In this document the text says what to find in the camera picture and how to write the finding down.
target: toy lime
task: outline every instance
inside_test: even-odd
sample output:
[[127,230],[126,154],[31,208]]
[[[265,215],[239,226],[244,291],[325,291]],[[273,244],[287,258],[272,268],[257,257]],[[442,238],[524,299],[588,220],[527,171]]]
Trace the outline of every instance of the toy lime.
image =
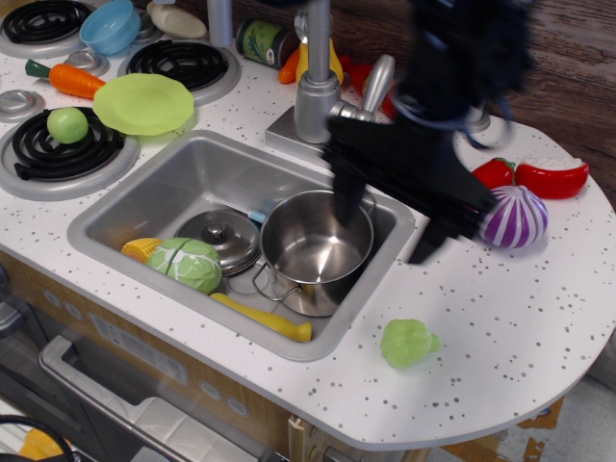
[[77,108],[60,108],[47,117],[47,131],[61,144],[81,141],[88,134],[88,119]]
[[381,352],[395,368],[405,368],[441,347],[438,335],[418,320],[393,320],[385,326]]
[[218,252],[197,239],[165,239],[149,256],[147,265],[206,295],[222,278]]

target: green plate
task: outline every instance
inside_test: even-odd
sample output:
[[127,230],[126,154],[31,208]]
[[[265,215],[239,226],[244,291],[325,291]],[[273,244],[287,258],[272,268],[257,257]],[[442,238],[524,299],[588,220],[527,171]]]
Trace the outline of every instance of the green plate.
[[159,74],[127,74],[94,95],[94,113],[126,135],[161,135],[194,113],[194,97],[180,82]]

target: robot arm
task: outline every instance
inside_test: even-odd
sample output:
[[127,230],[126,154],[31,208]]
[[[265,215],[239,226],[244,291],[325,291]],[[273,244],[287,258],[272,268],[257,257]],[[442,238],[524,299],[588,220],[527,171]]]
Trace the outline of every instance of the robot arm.
[[412,0],[416,31],[391,125],[329,120],[337,217],[344,223],[366,184],[430,218],[409,263],[422,263],[446,238],[471,239],[496,204],[459,162],[455,131],[472,107],[522,87],[528,4],[516,0]]

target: purple striped onion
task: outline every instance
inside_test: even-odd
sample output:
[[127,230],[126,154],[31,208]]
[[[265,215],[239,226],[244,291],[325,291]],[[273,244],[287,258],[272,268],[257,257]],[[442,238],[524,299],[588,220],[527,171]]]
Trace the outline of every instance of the purple striped onion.
[[548,227],[548,209],[524,186],[501,186],[492,193],[498,205],[479,227],[479,235],[498,247],[524,247],[541,239]]

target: electric coil burner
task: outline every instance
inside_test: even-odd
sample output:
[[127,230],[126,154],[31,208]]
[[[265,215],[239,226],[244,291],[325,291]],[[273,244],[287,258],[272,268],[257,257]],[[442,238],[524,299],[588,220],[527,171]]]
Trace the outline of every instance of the electric coil burner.
[[161,74],[182,83],[195,106],[210,103],[232,90],[240,80],[240,66],[223,48],[201,41],[160,40],[127,58],[118,75]]
[[86,48],[79,30],[94,8],[70,0],[39,0],[7,14],[0,52],[14,58],[56,58]]
[[119,179],[137,160],[139,145],[78,108],[90,126],[86,137],[60,144],[49,135],[50,111],[13,128],[0,140],[0,187],[31,200],[66,200],[93,193]]

